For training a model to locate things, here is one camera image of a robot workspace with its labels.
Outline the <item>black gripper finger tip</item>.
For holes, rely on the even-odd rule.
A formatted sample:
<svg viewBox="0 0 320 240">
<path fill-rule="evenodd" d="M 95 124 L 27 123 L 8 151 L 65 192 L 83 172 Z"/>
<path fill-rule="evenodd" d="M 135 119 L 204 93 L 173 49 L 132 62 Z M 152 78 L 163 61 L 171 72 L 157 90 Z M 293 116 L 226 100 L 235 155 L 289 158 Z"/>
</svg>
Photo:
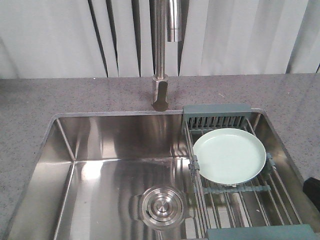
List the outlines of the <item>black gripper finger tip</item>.
<svg viewBox="0 0 320 240">
<path fill-rule="evenodd" d="M 320 207 L 320 180 L 309 177 L 303 183 L 303 192 L 311 200 L 316 208 Z"/>
</svg>

